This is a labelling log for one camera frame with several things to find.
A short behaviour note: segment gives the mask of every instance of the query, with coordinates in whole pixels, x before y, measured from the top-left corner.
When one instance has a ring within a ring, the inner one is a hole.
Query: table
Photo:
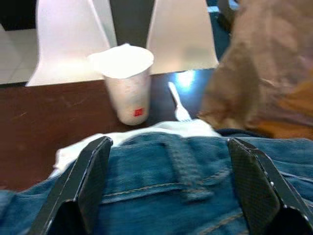
[[[0,89],[0,189],[23,190],[52,172],[55,152],[95,133],[124,132],[175,120],[167,82],[173,81],[192,118],[212,70],[152,76],[148,120],[118,121],[103,81]]]

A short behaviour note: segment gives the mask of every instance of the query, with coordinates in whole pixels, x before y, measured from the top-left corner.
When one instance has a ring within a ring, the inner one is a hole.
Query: red sticker
[[[134,111],[134,117],[143,115],[143,108]]]

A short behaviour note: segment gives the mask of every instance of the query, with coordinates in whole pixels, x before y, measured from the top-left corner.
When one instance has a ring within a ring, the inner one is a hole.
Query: tiled floor
[[[28,81],[36,64],[35,29],[0,30],[0,84]]]

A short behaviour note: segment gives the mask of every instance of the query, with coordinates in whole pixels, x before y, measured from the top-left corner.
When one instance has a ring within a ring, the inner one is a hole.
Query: paper cup
[[[93,54],[89,59],[104,76],[119,120],[127,125],[143,123],[149,115],[152,53],[122,45]]]

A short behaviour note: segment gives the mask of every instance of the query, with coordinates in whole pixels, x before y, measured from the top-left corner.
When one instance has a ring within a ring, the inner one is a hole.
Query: paper bag
[[[313,139],[312,0],[240,1],[199,118],[215,128]]]

